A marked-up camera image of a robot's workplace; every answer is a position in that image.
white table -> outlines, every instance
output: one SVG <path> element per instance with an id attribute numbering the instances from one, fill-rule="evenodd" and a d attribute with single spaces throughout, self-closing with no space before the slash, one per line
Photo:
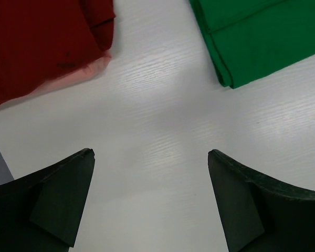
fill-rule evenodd
<path id="1" fill-rule="evenodd" d="M 222 88 L 187 0 L 116 7 L 114 59 L 101 77 L 0 109 L 15 178 L 85 147 L 96 153 L 70 251 L 227 251 L 211 149 L 315 190 L 315 56 Z"/>

fabric fold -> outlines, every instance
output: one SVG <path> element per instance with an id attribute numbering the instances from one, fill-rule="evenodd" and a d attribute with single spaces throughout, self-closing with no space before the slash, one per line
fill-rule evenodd
<path id="1" fill-rule="evenodd" d="M 104 57 L 114 17 L 112 0 L 0 1 L 0 104 Z"/>
<path id="2" fill-rule="evenodd" d="M 111 60 L 111 54 L 109 51 L 104 52 L 104 56 L 96 61 L 88 64 L 81 69 L 76 70 L 66 76 L 57 78 L 52 81 L 46 81 L 28 96 L 38 96 L 54 90 L 62 89 L 68 86 L 75 85 L 77 83 L 90 80 L 100 74 Z"/>
<path id="3" fill-rule="evenodd" d="M 315 54 L 315 0 L 190 0 L 222 86 L 238 88 Z"/>

towel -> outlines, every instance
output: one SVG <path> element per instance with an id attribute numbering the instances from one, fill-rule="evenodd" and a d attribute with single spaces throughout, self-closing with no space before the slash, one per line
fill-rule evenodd
<path id="1" fill-rule="evenodd" d="M 103 57 L 114 18 L 110 0 L 1 0 L 0 104 Z"/>
<path id="2" fill-rule="evenodd" d="M 220 83 L 238 88 L 315 54 L 315 0 L 190 0 Z"/>

wood grain texture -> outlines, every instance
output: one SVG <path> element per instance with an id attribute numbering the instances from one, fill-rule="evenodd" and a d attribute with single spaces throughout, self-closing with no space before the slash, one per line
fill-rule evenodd
<path id="1" fill-rule="evenodd" d="M 211 149 L 315 190 L 315 56 L 222 88 L 187 0 L 115 3 L 114 60 L 101 77 L 0 109 L 15 178 L 94 149 L 71 251 L 227 251 Z"/>

cloth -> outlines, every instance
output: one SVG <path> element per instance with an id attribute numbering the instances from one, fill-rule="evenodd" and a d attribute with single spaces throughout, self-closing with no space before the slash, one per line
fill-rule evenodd
<path id="1" fill-rule="evenodd" d="M 238 88 L 315 54 L 315 0 L 190 0 L 218 79 Z"/>
<path id="2" fill-rule="evenodd" d="M 110 0 L 0 1 L 0 104 L 104 56 Z"/>
<path id="3" fill-rule="evenodd" d="M 97 59 L 96 61 L 88 64 L 87 66 L 82 67 L 81 69 L 78 69 L 77 71 L 70 73 L 66 76 L 60 77 L 56 80 L 45 82 L 32 93 L 30 93 L 28 96 L 42 95 L 43 93 L 48 93 L 57 89 L 77 84 L 82 81 L 92 79 L 106 68 L 110 60 L 111 54 L 107 50 L 105 51 L 105 55 L 100 59 Z"/>

